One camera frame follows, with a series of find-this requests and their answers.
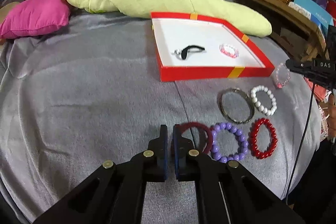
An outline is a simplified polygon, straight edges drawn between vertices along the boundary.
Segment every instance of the white beaded bracelet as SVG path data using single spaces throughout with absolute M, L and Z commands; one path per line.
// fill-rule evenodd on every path
M 264 107 L 260 101 L 258 101 L 258 98 L 256 96 L 256 92 L 258 91 L 264 91 L 267 93 L 267 95 L 269 96 L 269 98 L 272 100 L 272 107 L 271 109 L 267 109 L 267 107 Z M 274 97 L 274 95 L 272 94 L 272 92 L 268 89 L 268 87 L 264 86 L 264 85 L 259 85 L 259 86 L 255 86 L 253 89 L 251 89 L 251 99 L 252 102 L 255 104 L 256 108 L 266 114 L 267 116 L 271 116 L 274 114 L 274 112 L 277 110 L 277 101 Z

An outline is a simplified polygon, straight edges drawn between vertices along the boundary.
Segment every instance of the wooden furniture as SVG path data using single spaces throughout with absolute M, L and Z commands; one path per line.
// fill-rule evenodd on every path
M 292 58 L 307 61 L 318 54 L 323 56 L 326 43 L 318 26 L 283 2 L 278 0 L 235 1 L 266 17 L 272 24 L 273 32 L 270 37 Z M 281 35 L 283 29 L 293 35 Z

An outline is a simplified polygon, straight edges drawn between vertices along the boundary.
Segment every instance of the dark red bracelet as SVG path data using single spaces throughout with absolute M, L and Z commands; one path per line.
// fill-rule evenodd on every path
M 208 128 L 206 125 L 200 122 L 185 122 L 185 123 L 180 124 L 179 129 L 181 131 L 181 134 L 183 134 L 185 131 L 187 131 L 188 129 L 192 127 L 203 129 L 208 135 L 207 145 L 205 146 L 203 153 L 206 153 L 206 154 L 209 153 L 212 147 L 212 143 L 213 143 L 213 137 L 212 137 L 210 128 Z
M 259 132 L 259 128 L 262 124 L 264 124 L 268 128 L 268 130 L 270 132 L 270 135 L 271 135 L 271 140 L 272 140 L 270 145 L 268 146 L 268 149 L 264 152 L 260 152 L 258 150 L 257 139 L 256 139 L 256 137 L 258 135 L 258 132 Z M 277 135 L 276 135 L 276 132 L 275 132 L 275 128 L 270 123 L 269 119 L 261 118 L 261 119 L 258 119 L 254 123 L 252 131 L 250 133 L 249 141 L 250 141 L 250 144 L 251 144 L 252 153 L 258 159 L 265 159 L 265 158 L 272 155 L 274 149 L 277 147 L 278 139 L 277 139 Z

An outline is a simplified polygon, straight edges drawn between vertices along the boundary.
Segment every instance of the maroon hair tie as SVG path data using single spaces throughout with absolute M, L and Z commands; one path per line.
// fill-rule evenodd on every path
M 207 140 L 207 145 L 205 146 L 203 150 L 203 153 L 208 154 L 210 152 L 210 149 L 213 143 L 213 137 L 212 137 L 210 128 L 208 128 L 206 125 L 200 122 L 185 122 L 185 123 L 180 124 L 179 130 L 181 131 L 181 134 L 183 134 L 185 131 L 187 131 L 188 129 L 192 127 L 201 128 L 207 133 L 208 140 Z

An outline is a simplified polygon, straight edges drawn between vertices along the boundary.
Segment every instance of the purple beaded bracelet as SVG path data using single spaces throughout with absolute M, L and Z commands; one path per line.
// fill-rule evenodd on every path
M 221 122 L 219 124 L 213 125 L 212 128 L 213 128 L 211 130 L 211 133 L 213 136 L 213 143 L 211 147 L 212 158 L 214 160 L 219 160 L 222 163 L 226 163 L 229 160 L 243 160 L 245 155 L 247 154 L 247 151 L 248 151 L 247 146 L 249 145 L 248 141 L 246 140 L 246 136 L 243 134 L 243 131 L 233 126 L 230 122 L 227 122 L 227 123 Z M 241 143 L 240 153 L 234 154 L 233 156 L 222 156 L 222 154 L 219 152 L 219 147 L 217 145 L 216 137 L 217 137 L 217 134 L 221 130 L 224 130 L 224 129 L 238 136 L 238 139 Z

